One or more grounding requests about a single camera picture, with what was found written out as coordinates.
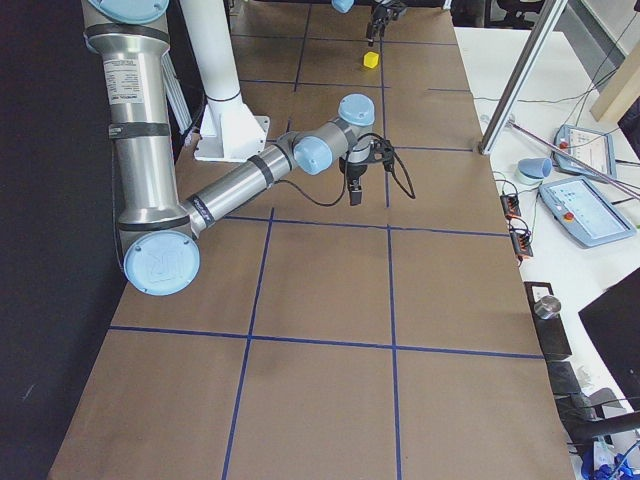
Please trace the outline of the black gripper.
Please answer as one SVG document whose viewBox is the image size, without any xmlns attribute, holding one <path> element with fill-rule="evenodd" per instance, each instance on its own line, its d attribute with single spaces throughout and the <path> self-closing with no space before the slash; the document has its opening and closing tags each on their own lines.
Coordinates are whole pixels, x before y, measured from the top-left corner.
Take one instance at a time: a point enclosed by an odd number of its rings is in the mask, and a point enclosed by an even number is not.
<svg viewBox="0 0 640 480">
<path fill-rule="evenodd" d="M 374 1 L 371 22 L 367 24 L 366 40 L 373 45 L 379 36 L 379 25 L 398 20 L 406 11 L 406 4 L 400 0 Z"/>
<path fill-rule="evenodd" d="M 360 177 L 367 170 L 365 163 L 353 163 L 345 158 L 339 159 L 339 168 L 345 178 L 345 184 L 348 186 L 349 204 L 358 206 L 362 203 L 362 186 L 360 185 Z"/>
</svg>

